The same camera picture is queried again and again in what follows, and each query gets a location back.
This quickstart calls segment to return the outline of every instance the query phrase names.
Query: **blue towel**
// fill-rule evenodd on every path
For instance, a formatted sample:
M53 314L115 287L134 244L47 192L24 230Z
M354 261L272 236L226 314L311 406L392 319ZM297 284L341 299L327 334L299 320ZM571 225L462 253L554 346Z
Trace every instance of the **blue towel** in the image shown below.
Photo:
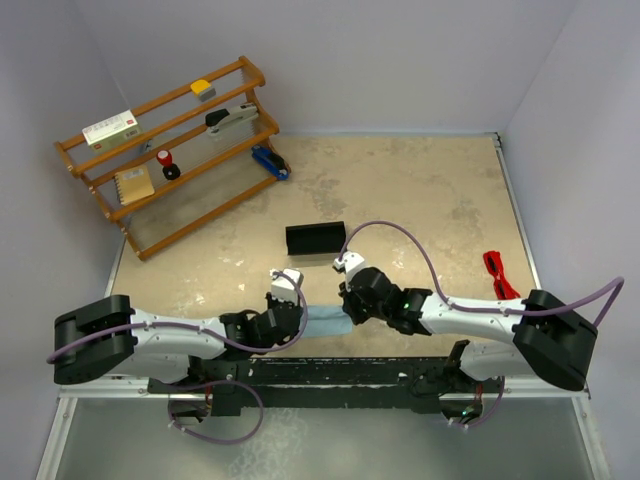
M336 305L309 305L309 323L302 338L345 335L353 330L349 315Z

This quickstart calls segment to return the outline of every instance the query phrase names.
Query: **red glasses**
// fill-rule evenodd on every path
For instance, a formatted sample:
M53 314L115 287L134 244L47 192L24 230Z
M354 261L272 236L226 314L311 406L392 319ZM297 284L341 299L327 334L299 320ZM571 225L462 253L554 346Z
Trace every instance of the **red glasses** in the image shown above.
M519 298L520 294L511 286L504 276L504 267L500 259L500 252L492 250L482 255L487 271L493 276L493 289L499 300Z

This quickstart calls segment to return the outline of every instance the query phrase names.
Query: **notebook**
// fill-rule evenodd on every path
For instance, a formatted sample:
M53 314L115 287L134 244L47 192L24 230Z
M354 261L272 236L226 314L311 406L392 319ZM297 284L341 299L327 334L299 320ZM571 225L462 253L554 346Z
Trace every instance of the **notebook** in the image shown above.
M153 195L155 192L146 165L118 172L114 181L122 205L129 205L136 200Z

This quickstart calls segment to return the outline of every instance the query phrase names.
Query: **white box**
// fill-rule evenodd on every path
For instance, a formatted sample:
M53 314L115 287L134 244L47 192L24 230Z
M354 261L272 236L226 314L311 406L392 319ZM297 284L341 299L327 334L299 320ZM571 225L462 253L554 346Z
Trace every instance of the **white box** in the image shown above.
M82 129L87 145L96 153L106 152L141 133L142 128L131 110Z

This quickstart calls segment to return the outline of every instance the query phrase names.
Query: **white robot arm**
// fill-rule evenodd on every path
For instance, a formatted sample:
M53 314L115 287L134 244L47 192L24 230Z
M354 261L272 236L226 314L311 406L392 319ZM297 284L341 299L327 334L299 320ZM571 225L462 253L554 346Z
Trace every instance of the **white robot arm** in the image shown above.
M567 390L584 388L597 329L574 311L564 315L525 317L512 310L547 310L564 305L553 295L532 290L529 298L486 301L449 297L431 290L401 290L357 253L345 252L334 268L345 275L340 285L343 310L357 325L369 318L385 320L406 335L453 333L492 342L459 342L450 358L475 381L505 375L537 375ZM450 305L493 308L503 313L470 313Z
M286 269L283 273L300 287L303 276L299 271ZM54 380L68 385L103 375L133 375L176 383L187 377L193 359L249 358L282 345L300 328L300 299L289 280L273 277L266 298L263 313L244 310L198 320L133 309L126 295L104 298L56 319L56 353L48 359L55 364ZM204 334L205 330L218 338ZM95 340L85 342L90 335Z

